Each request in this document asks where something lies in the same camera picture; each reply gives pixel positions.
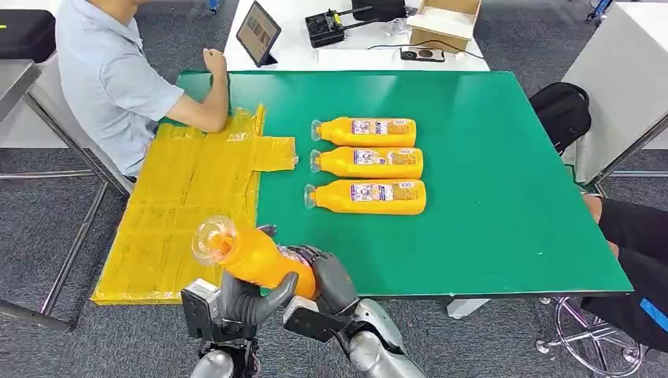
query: man's elbow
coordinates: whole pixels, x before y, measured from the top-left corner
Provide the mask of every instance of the man's elbow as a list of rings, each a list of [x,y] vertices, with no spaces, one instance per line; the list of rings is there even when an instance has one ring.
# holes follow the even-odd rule
[[[206,118],[206,122],[202,127],[205,132],[222,132],[227,122],[228,114],[211,114]]]

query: bottle label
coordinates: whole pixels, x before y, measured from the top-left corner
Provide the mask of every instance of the bottle label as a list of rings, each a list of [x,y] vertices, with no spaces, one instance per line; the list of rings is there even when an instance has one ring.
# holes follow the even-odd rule
[[[277,246],[277,247],[278,247],[278,251],[280,252],[280,254],[282,254],[284,257],[289,258],[290,260],[301,262],[302,264],[304,264],[306,266],[309,266],[309,267],[311,266],[311,264],[309,264],[309,262],[305,258],[303,258],[301,255],[299,255],[297,252],[294,252],[293,250],[289,250],[288,248],[286,248],[284,246]]]
[[[418,189],[414,183],[353,183],[351,199],[354,202],[406,201],[418,199]]]
[[[353,162],[357,165],[408,165],[417,163],[418,158],[414,148],[402,148],[390,152],[380,152],[369,149],[353,151]]]
[[[352,133],[361,135],[406,134],[408,120],[353,120]]]

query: gray carpet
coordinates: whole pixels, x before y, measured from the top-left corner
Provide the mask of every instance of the gray carpet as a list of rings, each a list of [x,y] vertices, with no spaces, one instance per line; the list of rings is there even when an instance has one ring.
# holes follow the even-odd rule
[[[217,16],[196,2],[155,3],[137,16],[146,53],[168,80],[180,69],[203,68],[200,50],[222,48],[236,2]],[[594,32],[581,21],[583,0],[485,0],[476,36],[492,69],[515,72],[527,94],[559,80]],[[645,152],[629,169],[666,169],[668,154]],[[0,172],[76,168],[68,151],[0,150]],[[0,182],[0,298],[37,308],[97,190],[90,177],[48,182]],[[668,209],[668,181],[611,179],[608,194]],[[0,377],[187,376],[198,343],[186,336],[179,306],[97,306],[87,298],[97,280],[124,208],[112,191],[63,290],[55,313],[76,321],[68,334],[0,316]],[[538,354],[533,342],[554,335],[553,305],[531,298],[495,300],[456,321],[438,301],[383,302],[408,350],[433,377],[590,376],[562,351]],[[263,377],[355,376],[334,343],[301,339],[280,328],[280,313],[260,332]],[[586,346],[583,353],[591,354]],[[636,376],[662,377],[668,358]]]

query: man's hand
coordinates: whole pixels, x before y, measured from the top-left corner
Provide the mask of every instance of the man's hand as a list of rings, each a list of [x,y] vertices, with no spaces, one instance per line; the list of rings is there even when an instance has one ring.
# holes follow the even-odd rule
[[[204,64],[206,69],[211,72],[213,78],[216,80],[226,79],[228,74],[228,62],[222,52],[216,49],[204,49],[202,52],[204,56]]]

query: black bag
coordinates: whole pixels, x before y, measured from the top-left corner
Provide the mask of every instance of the black bag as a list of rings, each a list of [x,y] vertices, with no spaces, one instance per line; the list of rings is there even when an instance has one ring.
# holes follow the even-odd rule
[[[552,145],[561,155],[589,131],[589,96],[571,83],[552,83],[529,99]]]
[[[0,59],[42,63],[56,50],[56,19],[46,10],[0,9]]]
[[[380,22],[392,21],[395,18],[406,18],[404,0],[352,0],[353,9],[373,6],[372,9],[353,13],[355,20],[368,21],[377,18]]]

